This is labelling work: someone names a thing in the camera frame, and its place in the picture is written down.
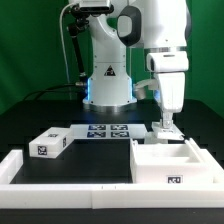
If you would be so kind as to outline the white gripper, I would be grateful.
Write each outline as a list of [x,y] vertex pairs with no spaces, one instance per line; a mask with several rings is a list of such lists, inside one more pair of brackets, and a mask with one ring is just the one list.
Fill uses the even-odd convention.
[[159,103],[161,112],[162,127],[171,128],[173,125],[173,113],[179,113],[183,107],[185,74],[175,73],[156,73],[155,79],[159,87]]

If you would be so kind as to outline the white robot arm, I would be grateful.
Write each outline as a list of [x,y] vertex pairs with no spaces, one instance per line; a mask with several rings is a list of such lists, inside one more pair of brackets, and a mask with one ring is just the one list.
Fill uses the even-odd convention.
[[[185,51],[190,29],[186,0],[68,0],[77,30],[90,30],[93,73],[87,81],[83,103],[96,110],[133,105],[145,88],[154,91],[160,107],[159,126],[173,126],[182,110]],[[126,72],[126,49],[144,51],[146,70],[152,77],[133,84]]]

